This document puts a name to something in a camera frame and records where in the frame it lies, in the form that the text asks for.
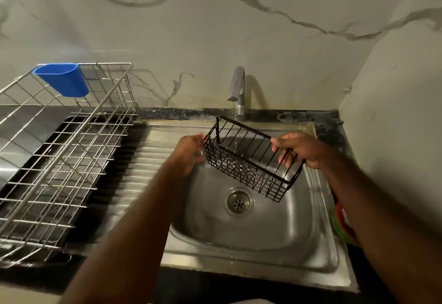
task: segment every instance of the sink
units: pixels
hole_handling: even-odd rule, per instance
[[[135,124],[71,231],[67,250],[88,255],[146,189],[179,138],[207,134],[213,123]],[[294,129],[314,135],[312,123],[247,124],[270,136]],[[345,246],[330,226],[334,204],[319,171],[305,166],[279,203],[207,162],[196,165],[184,189],[162,266],[355,289]]]

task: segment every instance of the black metal rack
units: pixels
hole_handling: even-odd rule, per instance
[[[204,139],[207,162],[273,201],[281,201],[295,183],[305,160],[288,169],[278,163],[270,136],[227,117],[217,122]]]

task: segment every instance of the metal dish rack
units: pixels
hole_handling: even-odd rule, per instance
[[[211,166],[279,202],[301,174],[305,160],[297,162],[296,169],[294,163],[286,169],[271,146],[267,134],[227,117],[217,117],[204,139]]]
[[[89,88],[84,98],[61,96],[32,71],[0,90],[0,104],[8,109],[0,128],[21,112],[35,112],[16,133],[0,136],[0,160],[16,167],[0,191],[0,267],[40,265],[63,251],[66,235],[120,139],[137,118],[143,120],[129,84],[131,63],[79,65]],[[18,167],[11,150],[29,151],[20,141],[23,135],[38,138],[39,117],[61,106],[72,113]]]

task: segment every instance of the person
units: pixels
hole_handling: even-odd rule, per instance
[[[437,235],[374,184],[337,149],[303,133],[272,138],[286,166],[319,169],[345,208],[369,262],[396,299],[442,302],[442,244]],[[203,135],[182,137],[147,190],[86,258],[60,303],[148,303],[184,178],[204,160]]]

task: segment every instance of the sink drain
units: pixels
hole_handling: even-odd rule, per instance
[[[233,188],[227,196],[224,206],[234,215],[243,215],[253,206],[253,199],[245,192],[245,189]]]

